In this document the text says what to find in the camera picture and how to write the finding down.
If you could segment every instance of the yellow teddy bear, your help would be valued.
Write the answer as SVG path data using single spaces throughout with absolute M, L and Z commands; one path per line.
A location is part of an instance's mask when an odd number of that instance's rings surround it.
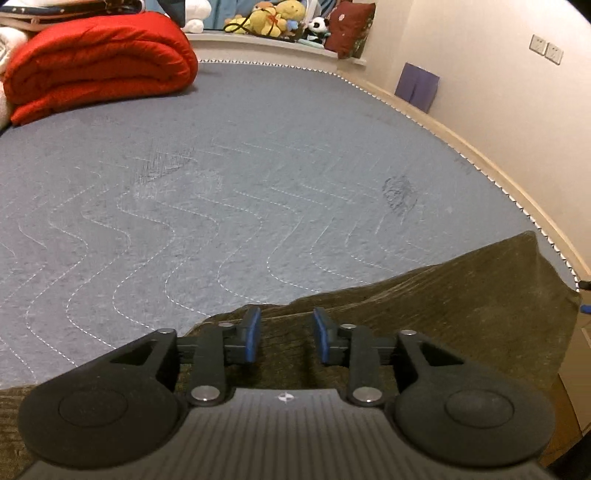
M 279 37 L 287 30 L 287 20 L 274 7 L 256 9 L 249 17 L 252 31 L 266 37 Z
M 294 35 L 292 32 L 298 29 L 301 21 L 306 16 L 304 4 L 298 0 L 284 0 L 276 7 L 277 13 L 281 18 L 287 20 L 287 35 Z
M 251 30 L 251 20 L 242 15 L 236 15 L 234 18 L 224 20 L 223 30 L 228 33 L 249 33 Z

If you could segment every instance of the black circular pad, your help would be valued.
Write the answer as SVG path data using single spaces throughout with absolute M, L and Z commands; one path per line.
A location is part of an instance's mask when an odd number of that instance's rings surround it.
M 468 468 L 534 459 L 554 432 L 554 411 L 543 394 L 466 365 L 431 368 L 419 377 L 396 399 L 394 421 L 425 454 Z
M 477 429 L 500 427 L 515 411 L 510 400 L 488 390 L 456 392 L 447 399 L 445 408 L 459 424 Z
M 181 416 L 176 397 L 137 367 L 69 372 L 24 399 L 22 439 L 36 456 L 76 469 L 137 460 L 163 445 Z
M 61 417 L 79 427 L 101 427 L 119 420 L 127 410 L 124 395 L 115 390 L 79 390 L 60 403 Z

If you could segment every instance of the panda plush toy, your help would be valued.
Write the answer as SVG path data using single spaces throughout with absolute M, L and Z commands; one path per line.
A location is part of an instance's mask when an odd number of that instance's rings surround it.
M 324 45 L 326 39 L 330 37 L 329 20 L 327 18 L 316 17 L 306 25 L 302 39 Z

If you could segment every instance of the logo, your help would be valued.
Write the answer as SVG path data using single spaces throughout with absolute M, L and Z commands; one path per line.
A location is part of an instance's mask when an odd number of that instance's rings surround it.
M 282 394 L 279 394 L 277 398 L 279 398 L 279 400 L 281 400 L 283 403 L 288 403 L 292 400 L 295 400 L 295 397 L 289 392 L 283 392 Z

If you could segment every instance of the white blanket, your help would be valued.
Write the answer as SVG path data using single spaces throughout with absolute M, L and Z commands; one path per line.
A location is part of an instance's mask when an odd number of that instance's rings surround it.
M 14 52 L 28 40 L 29 37 L 25 32 L 12 27 L 0 27 L 0 77 L 6 71 Z
M 10 123 L 10 114 L 12 113 L 12 105 L 6 100 L 4 95 L 4 86 L 0 82 L 0 130 L 3 130 Z

